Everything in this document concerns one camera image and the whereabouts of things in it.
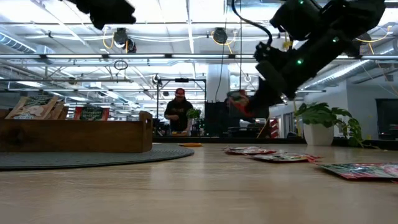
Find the red cap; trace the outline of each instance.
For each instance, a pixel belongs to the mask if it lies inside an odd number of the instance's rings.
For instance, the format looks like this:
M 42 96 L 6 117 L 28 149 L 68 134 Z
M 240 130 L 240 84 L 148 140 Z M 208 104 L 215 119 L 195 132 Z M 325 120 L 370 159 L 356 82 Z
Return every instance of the red cap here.
M 175 96 L 185 96 L 185 90 L 183 88 L 176 89 Z

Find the gray rug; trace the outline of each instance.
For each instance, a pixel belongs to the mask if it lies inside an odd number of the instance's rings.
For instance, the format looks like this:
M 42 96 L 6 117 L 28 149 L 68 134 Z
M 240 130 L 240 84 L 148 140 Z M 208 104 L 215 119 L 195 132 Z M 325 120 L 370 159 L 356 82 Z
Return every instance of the gray rug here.
M 0 152 L 0 170 L 65 169 L 137 164 L 191 156 L 194 150 L 178 145 L 154 145 L 144 153 Z

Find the wooden tabletop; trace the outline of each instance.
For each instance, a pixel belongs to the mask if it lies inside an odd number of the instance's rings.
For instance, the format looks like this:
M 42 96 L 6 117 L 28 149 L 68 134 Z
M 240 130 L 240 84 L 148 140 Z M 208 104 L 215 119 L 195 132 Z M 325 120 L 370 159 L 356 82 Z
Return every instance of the wooden tabletop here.
M 2 224 L 396 224 L 398 185 L 353 182 L 316 165 L 268 164 L 204 144 L 173 161 L 0 172 Z M 266 145 L 322 162 L 398 162 L 397 151 Z

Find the potted plant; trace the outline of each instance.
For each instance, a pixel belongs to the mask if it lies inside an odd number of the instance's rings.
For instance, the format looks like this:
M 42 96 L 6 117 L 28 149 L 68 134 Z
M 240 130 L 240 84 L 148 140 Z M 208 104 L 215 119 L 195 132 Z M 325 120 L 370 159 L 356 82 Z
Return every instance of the potted plant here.
M 334 126 L 337 125 L 343 130 L 344 137 L 349 139 L 350 146 L 363 147 L 361 126 L 347 110 L 330 109 L 327 103 L 303 103 L 295 115 L 303 118 L 304 136 L 308 145 L 329 146 L 333 141 Z M 338 116 L 347 117 L 348 121 L 338 119 Z
M 200 127 L 197 120 L 200 118 L 201 111 L 199 109 L 189 109 L 187 112 L 187 118 L 192 119 L 191 136 L 198 136 L 200 133 Z

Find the wooden crate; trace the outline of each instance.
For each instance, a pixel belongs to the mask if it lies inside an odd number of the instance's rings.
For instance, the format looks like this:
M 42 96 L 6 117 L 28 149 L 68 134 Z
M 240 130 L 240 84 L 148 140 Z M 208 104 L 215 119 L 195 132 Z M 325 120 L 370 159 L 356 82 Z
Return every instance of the wooden crate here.
M 139 121 L 0 120 L 2 152 L 147 152 L 152 115 Z

